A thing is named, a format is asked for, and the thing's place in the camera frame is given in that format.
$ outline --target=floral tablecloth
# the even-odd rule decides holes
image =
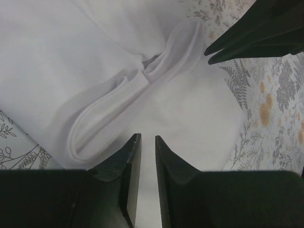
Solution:
[[[200,17],[211,44],[254,0],[176,0]],[[304,54],[236,59],[217,65],[247,120],[224,170],[290,170],[304,166]],[[0,169],[60,169],[52,157],[0,112]]]

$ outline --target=white fabric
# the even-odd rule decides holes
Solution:
[[[0,0],[0,109],[65,168],[142,133],[136,224],[161,227],[155,136],[220,170],[243,122],[203,32],[171,0]]]

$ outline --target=patterned fabric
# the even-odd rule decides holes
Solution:
[[[254,0],[176,0],[200,17],[211,44]],[[304,166],[304,54],[237,59],[217,65],[247,120],[224,170],[290,170]],[[51,156],[0,112],[0,169],[57,169]]]

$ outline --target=folded fabric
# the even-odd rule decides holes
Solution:
[[[171,0],[0,5],[0,109],[70,169],[142,133],[138,228],[161,227],[156,135],[198,169],[223,167],[243,113],[202,57],[199,18]]]

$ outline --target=patterned surface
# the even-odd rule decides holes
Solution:
[[[188,16],[205,21],[211,44],[254,0],[177,0]],[[225,170],[304,166],[304,54],[284,58],[237,59],[217,65],[247,121]],[[0,169],[60,168],[51,156],[0,112]]]

